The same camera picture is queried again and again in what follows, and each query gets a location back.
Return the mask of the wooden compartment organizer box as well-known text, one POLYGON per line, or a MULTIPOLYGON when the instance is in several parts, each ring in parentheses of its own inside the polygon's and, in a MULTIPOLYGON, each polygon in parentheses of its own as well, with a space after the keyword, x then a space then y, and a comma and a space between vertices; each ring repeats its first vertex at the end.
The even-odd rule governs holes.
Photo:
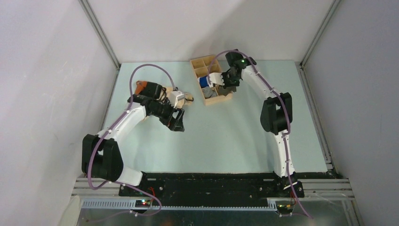
POLYGON ((232 99, 232 91, 223 87, 222 68, 215 55, 189 60, 204 105, 212 105, 232 99))

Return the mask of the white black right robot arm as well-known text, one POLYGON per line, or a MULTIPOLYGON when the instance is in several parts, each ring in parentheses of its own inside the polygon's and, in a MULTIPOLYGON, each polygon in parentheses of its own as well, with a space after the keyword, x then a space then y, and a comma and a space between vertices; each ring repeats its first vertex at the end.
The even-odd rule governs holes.
POLYGON ((277 144, 276 163, 273 173, 276 176, 274 192, 285 197, 297 184, 295 168, 291 159, 289 135, 293 120, 293 103, 290 93, 280 92, 263 76, 255 60, 237 49, 224 52, 229 70, 222 73, 225 88, 238 87, 246 82, 263 101, 260 124, 265 132, 274 135, 277 144))

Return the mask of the striped grey rolled underwear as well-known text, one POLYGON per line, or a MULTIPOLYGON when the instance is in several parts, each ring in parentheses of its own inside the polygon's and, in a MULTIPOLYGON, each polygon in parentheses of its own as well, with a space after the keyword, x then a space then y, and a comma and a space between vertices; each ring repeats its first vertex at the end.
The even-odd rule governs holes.
POLYGON ((213 97, 217 97, 218 96, 218 93, 215 90, 213 90, 212 88, 210 88, 210 87, 204 87, 201 90, 202 90, 202 94, 203 94, 205 99, 213 98, 213 97))

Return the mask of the blue rolled underwear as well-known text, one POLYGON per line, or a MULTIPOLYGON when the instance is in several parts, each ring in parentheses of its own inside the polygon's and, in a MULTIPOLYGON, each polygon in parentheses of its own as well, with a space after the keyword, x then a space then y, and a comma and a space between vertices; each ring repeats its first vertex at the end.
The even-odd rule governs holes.
POLYGON ((203 76, 203 77, 199 77, 198 78, 198 82, 200 87, 203 88, 212 88, 213 87, 213 83, 211 82, 209 76, 203 76))

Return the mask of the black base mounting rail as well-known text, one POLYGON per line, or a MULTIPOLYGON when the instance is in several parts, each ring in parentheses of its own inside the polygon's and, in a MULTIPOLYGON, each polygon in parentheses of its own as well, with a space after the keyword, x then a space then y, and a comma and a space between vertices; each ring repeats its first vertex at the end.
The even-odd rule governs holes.
POLYGON ((118 197, 157 197, 163 207, 267 207, 269 198, 304 197, 302 182, 286 190, 274 173, 146 173, 140 191, 117 186, 118 197))

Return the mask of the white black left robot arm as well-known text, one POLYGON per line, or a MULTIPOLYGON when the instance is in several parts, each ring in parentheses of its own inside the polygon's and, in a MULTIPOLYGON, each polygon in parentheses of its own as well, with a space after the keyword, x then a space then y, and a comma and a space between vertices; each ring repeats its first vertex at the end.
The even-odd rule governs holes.
POLYGON ((109 182, 129 184, 137 196, 147 194, 149 184, 144 173, 124 164, 128 152, 121 144, 128 133, 146 117, 154 116, 169 130, 183 132, 183 106, 192 102, 192 95, 176 88, 166 88, 149 81, 138 81, 121 116, 108 128, 82 141, 82 172, 109 182))

